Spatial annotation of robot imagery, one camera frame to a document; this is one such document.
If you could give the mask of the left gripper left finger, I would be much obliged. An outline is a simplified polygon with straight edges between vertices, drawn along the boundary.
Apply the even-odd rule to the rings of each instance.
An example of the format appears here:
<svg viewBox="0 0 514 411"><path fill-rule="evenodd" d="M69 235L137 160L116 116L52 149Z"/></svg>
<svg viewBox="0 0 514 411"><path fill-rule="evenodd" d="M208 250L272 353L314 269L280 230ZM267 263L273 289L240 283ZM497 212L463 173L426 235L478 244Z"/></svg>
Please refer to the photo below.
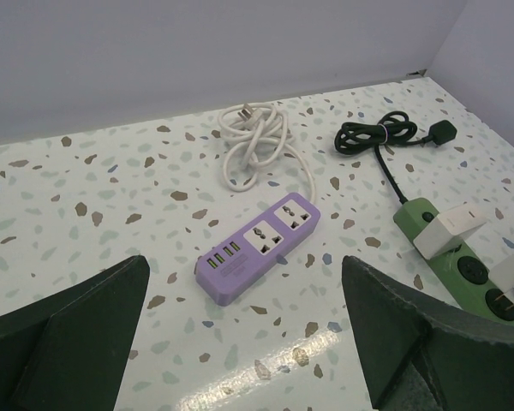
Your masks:
<svg viewBox="0 0 514 411"><path fill-rule="evenodd" d="M112 410L149 277L132 256L0 316L0 410Z"/></svg>

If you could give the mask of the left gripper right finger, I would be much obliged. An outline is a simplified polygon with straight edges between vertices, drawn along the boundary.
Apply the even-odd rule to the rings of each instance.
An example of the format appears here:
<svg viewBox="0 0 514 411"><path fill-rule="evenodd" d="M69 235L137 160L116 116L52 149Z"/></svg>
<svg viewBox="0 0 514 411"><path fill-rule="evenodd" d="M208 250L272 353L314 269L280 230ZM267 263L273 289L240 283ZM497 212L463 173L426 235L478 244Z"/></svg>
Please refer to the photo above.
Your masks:
<svg viewBox="0 0 514 411"><path fill-rule="evenodd" d="M342 285L375 410L514 410L514 325L412 289L355 256Z"/></svg>

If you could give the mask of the green power strip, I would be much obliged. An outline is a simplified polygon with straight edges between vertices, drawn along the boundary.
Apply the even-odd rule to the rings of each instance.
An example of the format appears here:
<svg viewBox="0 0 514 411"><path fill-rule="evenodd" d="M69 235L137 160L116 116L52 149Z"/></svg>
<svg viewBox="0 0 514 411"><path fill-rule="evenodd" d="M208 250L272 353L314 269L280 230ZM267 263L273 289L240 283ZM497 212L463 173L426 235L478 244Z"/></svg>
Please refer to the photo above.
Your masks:
<svg viewBox="0 0 514 411"><path fill-rule="evenodd" d="M393 221L414 246L413 240L439 213L429 200L417 198L403 203ZM466 242L424 260L464 311L514 325L514 303L489 279L490 270Z"/></svg>

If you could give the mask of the white charger plug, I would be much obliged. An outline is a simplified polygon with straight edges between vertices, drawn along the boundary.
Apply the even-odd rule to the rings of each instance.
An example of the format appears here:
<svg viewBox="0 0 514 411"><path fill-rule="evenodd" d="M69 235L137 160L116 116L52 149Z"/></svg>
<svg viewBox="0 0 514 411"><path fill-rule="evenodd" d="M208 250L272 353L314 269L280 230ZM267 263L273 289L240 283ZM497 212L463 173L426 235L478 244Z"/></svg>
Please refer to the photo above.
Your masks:
<svg viewBox="0 0 514 411"><path fill-rule="evenodd" d="M514 303L514 254L491 269L489 279L511 303Z"/></svg>
<svg viewBox="0 0 514 411"><path fill-rule="evenodd" d="M413 244L424 259L430 260L461 245L486 222L476 205L458 205L439 213Z"/></svg>

